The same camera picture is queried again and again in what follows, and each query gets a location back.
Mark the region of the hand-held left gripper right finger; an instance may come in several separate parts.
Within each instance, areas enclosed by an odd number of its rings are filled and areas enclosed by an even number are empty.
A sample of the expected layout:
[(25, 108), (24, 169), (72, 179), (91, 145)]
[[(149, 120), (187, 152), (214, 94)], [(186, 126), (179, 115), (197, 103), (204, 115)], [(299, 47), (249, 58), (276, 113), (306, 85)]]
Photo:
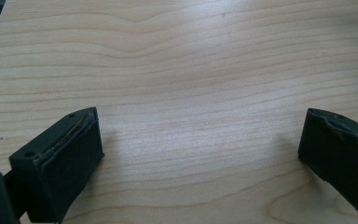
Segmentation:
[(358, 211), (358, 122), (310, 108), (298, 157)]

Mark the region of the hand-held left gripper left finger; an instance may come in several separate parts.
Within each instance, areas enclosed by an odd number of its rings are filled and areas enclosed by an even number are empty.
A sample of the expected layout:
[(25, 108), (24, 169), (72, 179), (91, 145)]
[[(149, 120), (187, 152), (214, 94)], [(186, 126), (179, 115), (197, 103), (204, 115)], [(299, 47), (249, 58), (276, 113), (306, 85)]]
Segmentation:
[(12, 172), (29, 195), (36, 223), (60, 223), (103, 158), (94, 107), (64, 116), (9, 157)]

